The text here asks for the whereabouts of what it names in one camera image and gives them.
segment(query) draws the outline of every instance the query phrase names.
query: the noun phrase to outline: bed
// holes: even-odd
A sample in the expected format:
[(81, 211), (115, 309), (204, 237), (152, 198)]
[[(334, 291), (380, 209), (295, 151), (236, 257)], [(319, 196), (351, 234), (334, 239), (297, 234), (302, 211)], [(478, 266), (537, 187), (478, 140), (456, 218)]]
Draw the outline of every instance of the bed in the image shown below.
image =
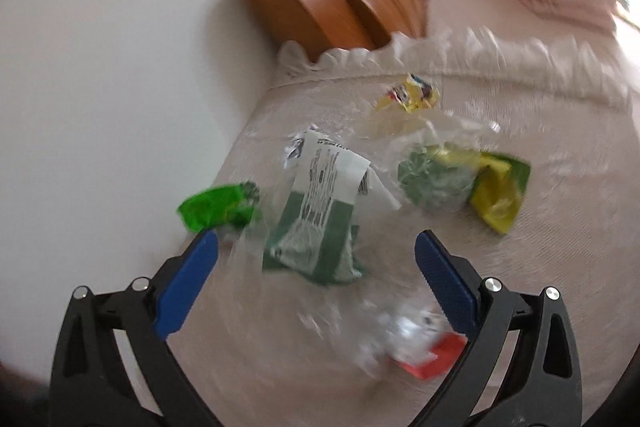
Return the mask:
[[(510, 289), (562, 292), (577, 339), (587, 419), (610, 393), (640, 338), (640, 168), (637, 70), (625, 58), (636, 38), (616, 41), (548, 22), (516, 0), (429, 0), (430, 36), (397, 36), (386, 49), (333, 50), (309, 64), (281, 51), (273, 87), (226, 158), (217, 184), (268, 186), (282, 171), (289, 136), (315, 123), (340, 131), (370, 110), (404, 70), (442, 83), (443, 107), (497, 121), (498, 149), (530, 160), (532, 177), (514, 229), (498, 237), (463, 214), (404, 211), (389, 238), (389, 263), (405, 287), (424, 285), (412, 256), (431, 228), (483, 276)], [(229, 426), (407, 425), (440, 380), (398, 368), (372, 380), (341, 362), (301, 320), (293, 274), (258, 281), (223, 253), (170, 347), (196, 390)], [(513, 348), (514, 339), (507, 346)], [(503, 353), (478, 405), (504, 376)]]

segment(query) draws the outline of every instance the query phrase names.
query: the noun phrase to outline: white ruffle trim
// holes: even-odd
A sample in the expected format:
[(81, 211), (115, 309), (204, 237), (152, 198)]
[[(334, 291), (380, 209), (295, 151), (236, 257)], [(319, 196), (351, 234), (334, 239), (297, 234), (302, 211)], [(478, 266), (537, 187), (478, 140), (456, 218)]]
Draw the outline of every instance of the white ruffle trim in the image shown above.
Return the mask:
[(316, 64), (309, 62), (300, 44), (286, 42), (278, 54), (275, 86), (400, 73), (475, 76), (613, 107), (630, 105), (624, 67), (602, 62), (588, 44), (579, 46), (572, 37), (551, 45), (537, 39), (510, 42), (487, 28), (468, 28), (460, 35), (447, 31), (425, 39), (396, 33), (379, 50), (333, 49)]

